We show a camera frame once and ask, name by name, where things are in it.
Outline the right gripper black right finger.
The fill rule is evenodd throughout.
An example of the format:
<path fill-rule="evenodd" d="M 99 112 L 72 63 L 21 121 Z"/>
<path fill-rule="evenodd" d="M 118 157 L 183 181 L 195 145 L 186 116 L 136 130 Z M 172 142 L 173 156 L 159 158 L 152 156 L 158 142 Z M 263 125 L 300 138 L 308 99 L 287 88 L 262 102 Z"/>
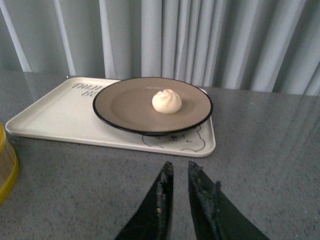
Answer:
<path fill-rule="evenodd" d="M 188 163 L 188 193 L 198 240 L 267 240 L 195 162 Z"/>

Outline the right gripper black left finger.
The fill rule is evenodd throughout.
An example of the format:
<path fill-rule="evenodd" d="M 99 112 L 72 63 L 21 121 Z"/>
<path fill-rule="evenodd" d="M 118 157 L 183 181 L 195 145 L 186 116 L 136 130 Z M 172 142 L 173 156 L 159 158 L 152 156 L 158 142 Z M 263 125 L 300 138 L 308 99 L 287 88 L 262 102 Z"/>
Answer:
<path fill-rule="evenodd" d="M 166 162 L 117 240 L 168 240 L 171 234 L 174 167 Z"/>

